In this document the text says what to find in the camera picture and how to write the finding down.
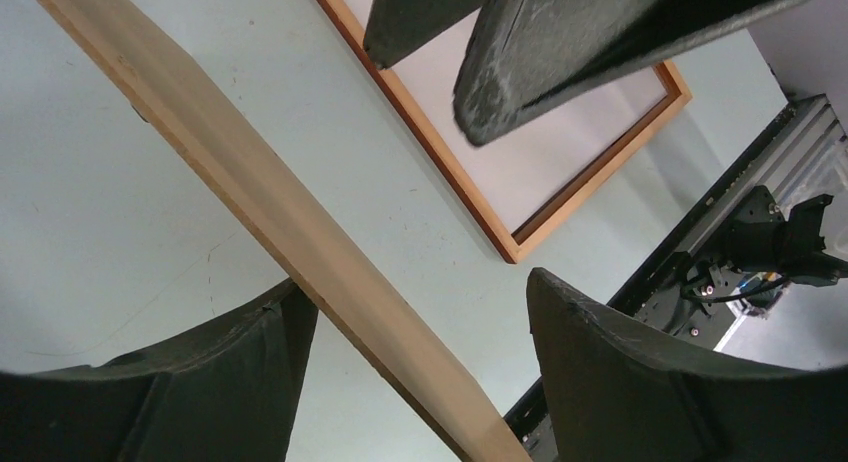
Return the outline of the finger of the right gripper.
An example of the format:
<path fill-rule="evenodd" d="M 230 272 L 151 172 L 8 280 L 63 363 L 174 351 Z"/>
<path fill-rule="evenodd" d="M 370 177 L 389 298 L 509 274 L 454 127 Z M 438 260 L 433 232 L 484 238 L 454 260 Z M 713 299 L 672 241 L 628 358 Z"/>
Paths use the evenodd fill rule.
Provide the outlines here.
<path fill-rule="evenodd" d="M 363 40 L 369 59 L 388 69 L 479 9 L 485 0 L 372 0 Z"/>
<path fill-rule="evenodd" d="M 453 92 L 486 145 L 609 82 L 808 0 L 486 0 Z"/>

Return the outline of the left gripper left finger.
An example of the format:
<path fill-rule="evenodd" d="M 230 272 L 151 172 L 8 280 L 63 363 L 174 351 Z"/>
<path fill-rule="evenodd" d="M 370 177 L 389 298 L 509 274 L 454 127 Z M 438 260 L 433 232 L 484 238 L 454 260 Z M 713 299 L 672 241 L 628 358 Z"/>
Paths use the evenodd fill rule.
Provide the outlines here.
<path fill-rule="evenodd" d="M 5 461 L 282 461 L 318 311 L 292 281 L 99 367 L 1 376 Z"/>

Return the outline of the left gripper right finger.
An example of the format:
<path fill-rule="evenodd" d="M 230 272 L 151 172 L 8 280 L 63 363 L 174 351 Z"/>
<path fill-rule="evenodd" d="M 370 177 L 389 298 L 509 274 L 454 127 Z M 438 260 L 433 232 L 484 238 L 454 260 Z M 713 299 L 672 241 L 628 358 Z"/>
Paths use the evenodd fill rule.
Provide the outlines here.
<path fill-rule="evenodd" d="M 544 268 L 530 330 L 563 461 L 843 461 L 847 371 L 741 359 L 596 302 Z"/>

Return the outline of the brown backing board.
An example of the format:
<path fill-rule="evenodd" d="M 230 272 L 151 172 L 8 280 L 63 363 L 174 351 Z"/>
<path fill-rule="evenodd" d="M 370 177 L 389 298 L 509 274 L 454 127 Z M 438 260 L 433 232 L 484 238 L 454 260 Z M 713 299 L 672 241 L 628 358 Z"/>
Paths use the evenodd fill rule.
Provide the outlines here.
<path fill-rule="evenodd" d="M 463 461 L 528 453 L 476 379 L 202 67 L 130 0 L 36 0 Z"/>

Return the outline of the landscape photo print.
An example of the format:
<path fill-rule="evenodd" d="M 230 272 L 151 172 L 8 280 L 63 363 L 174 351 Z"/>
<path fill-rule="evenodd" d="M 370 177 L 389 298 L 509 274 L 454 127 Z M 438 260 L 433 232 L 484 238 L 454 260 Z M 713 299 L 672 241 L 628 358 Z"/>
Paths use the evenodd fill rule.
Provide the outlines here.
<path fill-rule="evenodd" d="M 457 127 L 453 87 L 478 14 L 472 12 L 393 71 L 509 232 L 611 147 L 667 94 L 646 68 L 557 107 L 483 146 Z"/>

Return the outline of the wooden picture frame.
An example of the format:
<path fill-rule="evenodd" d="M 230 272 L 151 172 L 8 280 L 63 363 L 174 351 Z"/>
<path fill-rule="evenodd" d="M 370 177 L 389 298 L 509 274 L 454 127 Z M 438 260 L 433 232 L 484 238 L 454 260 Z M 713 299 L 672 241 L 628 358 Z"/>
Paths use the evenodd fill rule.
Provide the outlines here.
<path fill-rule="evenodd" d="M 565 184 L 516 231 L 509 232 L 460 166 L 438 131 L 393 69 L 380 70 L 367 58 L 363 47 L 365 17 L 370 0 L 316 0 L 364 63 L 386 99 L 406 123 L 439 172 L 457 193 L 492 245 L 510 263 L 524 259 L 559 225 L 596 192 L 623 164 L 672 120 L 691 100 L 691 92 L 671 62 L 652 69 L 667 90 L 666 96 L 610 148 Z"/>

